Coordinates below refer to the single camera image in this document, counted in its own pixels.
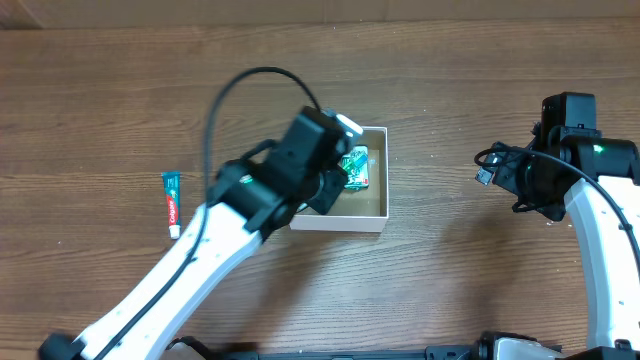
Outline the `green soap packet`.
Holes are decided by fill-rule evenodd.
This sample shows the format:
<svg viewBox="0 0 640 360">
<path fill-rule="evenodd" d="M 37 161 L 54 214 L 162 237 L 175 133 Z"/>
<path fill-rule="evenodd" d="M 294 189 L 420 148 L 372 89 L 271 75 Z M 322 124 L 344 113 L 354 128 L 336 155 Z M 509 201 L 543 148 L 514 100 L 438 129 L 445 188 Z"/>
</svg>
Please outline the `green soap packet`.
<svg viewBox="0 0 640 360">
<path fill-rule="evenodd" d="M 368 147 L 365 145 L 357 145 L 353 148 L 353 150 L 344 155 L 341 159 L 341 167 L 345 170 L 348 175 L 348 181 L 345 184 L 345 188 L 347 190 L 352 191 L 360 191 L 367 189 L 369 187 L 369 171 L 368 171 L 368 162 L 360 169 L 355 169 L 351 165 L 350 156 L 354 152 L 366 152 L 368 154 Z"/>
</svg>

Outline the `Colgate toothpaste tube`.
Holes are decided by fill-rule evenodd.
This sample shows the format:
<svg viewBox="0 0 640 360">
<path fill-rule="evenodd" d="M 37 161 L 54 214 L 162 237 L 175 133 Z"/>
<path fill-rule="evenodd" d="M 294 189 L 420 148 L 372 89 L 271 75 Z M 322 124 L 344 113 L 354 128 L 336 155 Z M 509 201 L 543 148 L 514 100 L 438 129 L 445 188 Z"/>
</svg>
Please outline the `Colgate toothpaste tube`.
<svg viewBox="0 0 640 360">
<path fill-rule="evenodd" d="M 162 180 L 168 210 L 168 233 L 172 240 L 177 240 L 181 234 L 180 173 L 163 172 Z"/>
</svg>

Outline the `green white toothbrush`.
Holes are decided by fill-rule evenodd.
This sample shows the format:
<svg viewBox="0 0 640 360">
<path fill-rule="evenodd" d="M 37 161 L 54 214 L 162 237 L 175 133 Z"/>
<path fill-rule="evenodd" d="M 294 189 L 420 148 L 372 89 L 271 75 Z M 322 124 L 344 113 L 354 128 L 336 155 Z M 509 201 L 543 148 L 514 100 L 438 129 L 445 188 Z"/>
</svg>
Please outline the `green white toothbrush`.
<svg viewBox="0 0 640 360">
<path fill-rule="evenodd" d="M 350 156 L 350 161 L 355 169 L 360 169 L 367 164 L 368 154 L 366 152 L 354 152 Z"/>
</svg>

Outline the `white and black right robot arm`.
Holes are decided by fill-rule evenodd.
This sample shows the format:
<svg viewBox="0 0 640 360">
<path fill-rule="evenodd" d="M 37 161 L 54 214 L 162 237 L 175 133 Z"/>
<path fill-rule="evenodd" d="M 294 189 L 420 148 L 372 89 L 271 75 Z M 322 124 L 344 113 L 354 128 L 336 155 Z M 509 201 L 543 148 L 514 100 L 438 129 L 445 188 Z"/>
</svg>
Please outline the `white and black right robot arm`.
<svg viewBox="0 0 640 360">
<path fill-rule="evenodd" d="M 579 359 L 639 356 L 639 150 L 603 137 L 594 95 L 563 92 L 542 102 L 525 147 L 496 142 L 478 152 L 476 179 L 516 196 L 515 213 L 570 218 L 588 306 Z"/>
</svg>

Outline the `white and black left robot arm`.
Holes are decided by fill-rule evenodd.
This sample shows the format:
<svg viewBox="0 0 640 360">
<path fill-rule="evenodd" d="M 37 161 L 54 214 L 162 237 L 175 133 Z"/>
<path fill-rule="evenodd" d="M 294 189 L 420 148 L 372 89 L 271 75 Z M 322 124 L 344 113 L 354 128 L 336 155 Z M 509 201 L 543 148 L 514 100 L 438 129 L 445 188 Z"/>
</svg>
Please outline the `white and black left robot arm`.
<svg viewBox="0 0 640 360">
<path fill-rule="evenodd" d="M 41 359 L 158 359 L 221 280 L 303 203 L 328 211 L 347 179 L 341 158 L 363 129 L 304 107 L 284 137 L 226 162 L 173 247 L 110 312 L 76 338 L 52 333 Z"/>
</svg>

